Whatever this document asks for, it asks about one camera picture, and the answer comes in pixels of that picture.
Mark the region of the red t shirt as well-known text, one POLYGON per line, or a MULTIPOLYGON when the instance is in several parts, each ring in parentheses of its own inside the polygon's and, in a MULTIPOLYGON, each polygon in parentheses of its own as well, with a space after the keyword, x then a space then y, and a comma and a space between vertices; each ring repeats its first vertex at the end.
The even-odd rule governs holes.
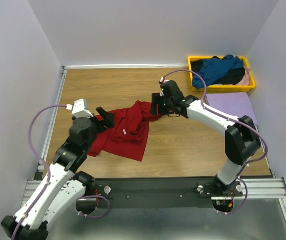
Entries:
POLYGON ((132 107, 112 110, 115 126, 97 135, 88 156, 97 157, 102 151, 141 162, 149 137, 150 122, 162 115, 150 113, 152 104, 136 101, 132 107))

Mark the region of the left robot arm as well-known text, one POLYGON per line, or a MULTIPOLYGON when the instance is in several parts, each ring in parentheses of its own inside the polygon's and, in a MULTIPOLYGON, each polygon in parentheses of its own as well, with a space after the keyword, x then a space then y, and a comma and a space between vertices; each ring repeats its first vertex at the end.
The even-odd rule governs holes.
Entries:
POLYGON ((73 124, 66 142, 57 150, 52 164, 45 163, 47 174, 35 192, 13 216, 6 216, 1 226, 12 240, 45 240, 50 225, 78 200, 110 201, 96 190, 92 176, 78 172, 98 134, 115 126, 115 116, 102 107, 96 110, 102 119, 91 113, 84 101, 64 104, 72 112, 73 124))

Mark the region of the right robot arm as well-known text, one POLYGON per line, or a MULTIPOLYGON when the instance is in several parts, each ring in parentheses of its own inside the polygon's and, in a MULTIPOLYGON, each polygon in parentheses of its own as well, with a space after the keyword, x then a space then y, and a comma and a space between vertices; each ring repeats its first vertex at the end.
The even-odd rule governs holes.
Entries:
POLYGON ((216 195, 226 195, 245 168, 247 161, 262 146, 253 120, 246 115, 239 118, 221 112, 193 95, 184 96, 173 80, 160 84, 160 88, 160 93, 151 95, 152 115, 176 114, 201 122, 224 135, 227 160, 214 177, 211 190, 216 195))

